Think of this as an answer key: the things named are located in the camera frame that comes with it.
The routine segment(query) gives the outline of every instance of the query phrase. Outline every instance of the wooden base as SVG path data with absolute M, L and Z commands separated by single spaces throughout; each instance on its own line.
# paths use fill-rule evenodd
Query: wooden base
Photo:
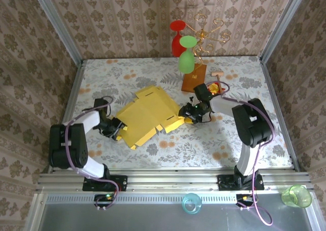
M 184 75 L 181 91 L 193 93 L 194 87 L 205 82 L 207 65 L 202 64 L 199 68 L 197 68 L 199 65 L 200 64 L 195 64 L 194 71 Z

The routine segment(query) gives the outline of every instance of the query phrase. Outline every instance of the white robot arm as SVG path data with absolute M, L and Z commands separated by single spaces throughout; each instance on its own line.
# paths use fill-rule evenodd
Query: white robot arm
M 213 112 L 219 112 L 233 117 L 232 108 L 238 106 L 239 103 L 227 101 L 222 99 L 221 96 L 216 96 L 210 101 L 210 107 Z M 255 158 L 258 151 L 258 145 L 251 148 L 242 143 L 241 155 L 237 164 L 237 169 L 243 176 L 250 175 L 253 170 Z
M 126 128 L 118 118 L 106 117 L 107 106 L 108 102 L 105 99 L 96 99 L 92 111 L 84 112 L 84 115 L 69 125 L 68 142 L 65 140 L 68 122 L 51 127 L 49 162 L 52 167 L 71 169 L 66 153 L 66 143 L 68 143 L 72 163 L 79 173 L 88 178 L 110 177 L 107 166 L 88 156 L 86 143 L 86 133 L 91 129 L 99 129 L 102 135 L 116 140 L 119 130 Z
M 191 119 L 192 123 L 202 122 L 202 117 L 208 112 L 219 112 L 232 116 L 242 141 L 241 155 L 234 168 L 234 175 L 219 175 L 219 189 L 249 188 L 259 144 L 269 140 L 272 135 L 270 125 L 273 126 L 273 124 L 264 106 L 257 98 L 243 102 L 244 104 L 241 105 L 236 100 L 222 98 L 219 95 L 214 96 L 208 91 L 205 84 L 196 86 L 194 92 L 199 103 L 194 105 L 187 103 L 180 109 L 179 116 Z M 262 182 L 261 175 L 255 174 L 255 176 L 255 178 L 259 178 L 258 182 Z

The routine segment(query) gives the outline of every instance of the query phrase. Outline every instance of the blue cup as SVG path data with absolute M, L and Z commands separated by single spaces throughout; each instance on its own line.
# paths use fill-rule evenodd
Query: blue cup
M 202 199 L 194 193 L 186 194 L 182 200 L 182 208 L 188 214 L 196 214 L 202 207 Z

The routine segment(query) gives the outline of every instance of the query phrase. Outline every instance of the patterned wallpaper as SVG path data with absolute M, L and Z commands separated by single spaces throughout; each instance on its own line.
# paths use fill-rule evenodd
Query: patterned wallpaper
M 326 217 L 326 0 L 303 0 L 267 67 Z
M 0 0 L 0 230 L 22 230 L 76 68 L 37 0 Z
M 266 45 L 288 0 L 52 0 L 83 59 L 170 57 L 171 21 L 183 19 L 196 30 L 197 13 L 225 25 L 213 38 L 211 56 L 258 55 Z

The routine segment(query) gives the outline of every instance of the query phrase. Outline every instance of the table surface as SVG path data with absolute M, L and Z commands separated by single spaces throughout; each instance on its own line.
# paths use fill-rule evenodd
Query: table surface
M 228 97 L 240 100 L 259 98 L 276 128 L 273 143 L 262 149 L 259 168 L 291 167 L 274 106 L 257 57 L 212 57 L 205 82 L 214 81 L 211 71 L 223 70 L 221 81 L 228 83 Z M 135 98 L 134 93 L 150 86 L 161 86 L 180 106 L 193 93 L 181 92 L 183 75 L 177 58 L 88 60 L 80 86 L 74 117 L 106 95 L 114 98 L 112 115 Z M 184 124 L 173 132 L 159 132 L 143 146 L 131 150 L 123 140 L 108 139 L 91 130 L 86 135 L 89 155 L 109 168 L 234 167 L 241 145 L 232 117 L 214 113 L 212 122 Z

